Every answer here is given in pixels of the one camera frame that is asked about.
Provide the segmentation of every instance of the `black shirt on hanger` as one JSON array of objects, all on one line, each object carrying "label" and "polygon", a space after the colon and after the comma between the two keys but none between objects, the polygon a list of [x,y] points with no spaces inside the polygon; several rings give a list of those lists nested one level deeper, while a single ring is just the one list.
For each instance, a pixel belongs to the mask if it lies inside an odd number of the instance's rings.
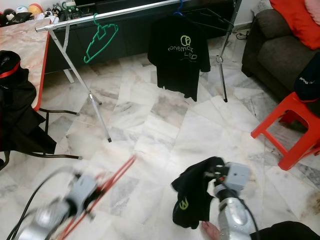
[{"label": "black shirt on hanger", "polygon": [[205,33],[184,16],[171,15],[151,26],[149,61],[156,66],[157,84],[197,101],[199,72],[210,72]]}]

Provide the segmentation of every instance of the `sofa cushion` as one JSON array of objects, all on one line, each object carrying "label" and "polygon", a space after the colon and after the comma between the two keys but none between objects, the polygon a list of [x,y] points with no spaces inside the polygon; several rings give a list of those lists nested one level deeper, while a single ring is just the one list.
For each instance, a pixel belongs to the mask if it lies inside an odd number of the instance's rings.
[{"label": "sofa cushion", "polygon": [[267,39],[274,39],[292,34],[286,20],[274,9],[267,9],[259,12],[255,17],[255,20]]},{"label": "sofa cushion", "polygon": [[310,13],[316,24],[320,25],[320,1],[305,0],[305,8]]},{"label": "sofa cushion", "polygon": [[310,49],[320,48],[320,26],[308,13],[305,0],[270,0],[270,3],[304,45]]},{"label": "sofa cushion", "polygon": [[293,92],[297,76],[316,52],[318,51],[310,50],[294,36],[283,36],[266,41],[257,60],[288,90]]}]

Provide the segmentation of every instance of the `red table edge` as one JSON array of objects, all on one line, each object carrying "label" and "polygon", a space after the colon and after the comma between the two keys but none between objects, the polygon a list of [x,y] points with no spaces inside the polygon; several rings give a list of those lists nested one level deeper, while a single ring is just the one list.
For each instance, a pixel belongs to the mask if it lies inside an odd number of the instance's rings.
[{"label": "red table edge", "polygon": [[44,78],[45,78],[45,70],[46,70],[46,62],[47,62],[47,54],[48,54],[48,45],[49,45],[50,33],[48,32],[45,44],[45,51],[43,57],[43,65],[42,65],[42,73],[41,73],[41,81],[39,86],[39,94],[38,94],[38,102],[36,106],[33,108],[36,112],[39,110],[41,105],[41,98],[42,98],[42,90],[44,87]]}]

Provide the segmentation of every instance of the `clothes drying rack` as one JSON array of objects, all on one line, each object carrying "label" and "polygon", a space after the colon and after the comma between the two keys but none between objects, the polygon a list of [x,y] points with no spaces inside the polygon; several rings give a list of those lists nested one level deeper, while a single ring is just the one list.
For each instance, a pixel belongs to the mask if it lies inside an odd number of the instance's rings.
[{"label": "clothes drying rack", "polygon": [[[227,98],[227,91],[226,91],[225,78],[224,78],[224,72],[223,72],[223,62],[224,62],[223,54],[224,54],[225,48],[226,48],[226,46],[228,44],[229,37],[230,37],[230,35],[232,33],[234,22],[236,20],[237,14],[238,14],[241,1],[242,0],[233,0],[234,10],[233,10],[233,14],[232,14],[231,20],[229,21],[230,24],[228,25],[227,29],[225,30],[226,31],[226,35],[225,35],[225,38],[224,38],[224,42],[223,42],[220,54],[216,56],[216,61],[217,61],[218,65],[219,65],[219,73],[220,73],[221,85],[222,85],[223,94],[224,94],[223,100],[225,102],[228,102],[228,98]],[[117,10],[117,11],[111,11],[111,12],[107,12],[107,13],[98,14],[98,15],[95,16],[95,19],[96,20],[100,20],[100,19],[112,18],[112,17],[115,17],[115,16],[120,16],[120,15],[135,13],[135,12],[139,12],[139,11],[144,11],[144,10],[148,10],[148,9],[153,9],[153,8],[167,6],[167,5],[177,4],[177,3],[180,3],[180,2],[181,2],[181,0],[166,0],[166,1],[161,1],[161,2],[156,2],[156,3],[136,6],[136,7],[130,7],[130,8],[126,8],[126,9]],[[81,83],[83,88],[86,90],[86,93],[88,94],[88,97],[91,100],[91,103],[92,103],[92,106],[93,106],[93,108],[95,110],[97,118],[99,119],[100,124],[101,124],[101,126],[102,126],[102,128],[104,130],[105,137],[109,142],[111,142],[111,138],[110,138],[110,135],[108,133],[106,124],[105,124],[105,122],[104,122],[104,120],[103,120],[103,118],[102,118],[102,116],[100,114],[100,111],[98,109],[98,106],[97,106],[97,103],[99,105],[101,105],[102,102],[88,88],[88,86],[86,85],[84,80],[81,78],[80,74],[78,73],[76,67],[72,63],[71,59],[69,58],[68,54],[66,53],[67,46],[68,46],[68,40],[69,40],[70,26],[71,25],[75,25],[75,24],[91,22],[93,20],[94,20],[94,16],[87,16],[87,17],[82,17],[82,18],[78,18],[78,19],[59,22],[59,23],[56,23],[56,24],[46,25],[46,26],[43,26],[43,27],[38,27],[35,30],[37,32],[42,32],[42,31],[48,31],[49,32],[49,34],[51,35],[53,41],[55,42],[55,44],[57,45],[58,49],[60,50],[60,52],[62,53],[63,57],[65,58],[66,62],[69,64],[70,68],[74,72],[76,78],[79,80],[79,82]],[[65,28],[65,37],[64,37],[63,45],[60,43],[60,41],[58,40],[58,38],[57,38],[57,36],[56,36],[56,34],[54,32],[54,30],[60,29],[60,28]]]}]

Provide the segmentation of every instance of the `hanger hook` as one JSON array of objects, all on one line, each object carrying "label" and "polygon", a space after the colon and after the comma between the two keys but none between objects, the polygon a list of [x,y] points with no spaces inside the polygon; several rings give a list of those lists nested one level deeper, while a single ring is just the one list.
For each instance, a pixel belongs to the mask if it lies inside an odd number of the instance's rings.
[{"label": "hanger hook", "polygon": [[184,6],[184,0],[180,0],[180,1],[181,1],[181,5],[178,7],[178,13],[180,13],[180,10]]},{"label": "hanger hook", "polygon": [[94,22],[95,25],[99,26],[100,24],[96,22],[96,15],[98,15],[98,13],[95,13],[93,15],[93,22]]}]

